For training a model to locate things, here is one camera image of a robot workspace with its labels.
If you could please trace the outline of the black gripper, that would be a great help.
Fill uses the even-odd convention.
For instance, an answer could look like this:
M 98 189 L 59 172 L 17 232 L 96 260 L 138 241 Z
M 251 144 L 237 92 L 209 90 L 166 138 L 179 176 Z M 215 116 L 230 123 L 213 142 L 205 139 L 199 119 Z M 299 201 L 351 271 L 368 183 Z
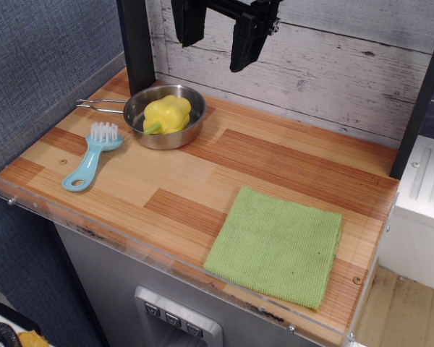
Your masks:
M 176 36 L 183 47 L 204 38 L 206 7 L 235 20 L 230 70 L 240 72 L 256 62 L 267 35 L 278 32 L 280 1 L 172 0 Z

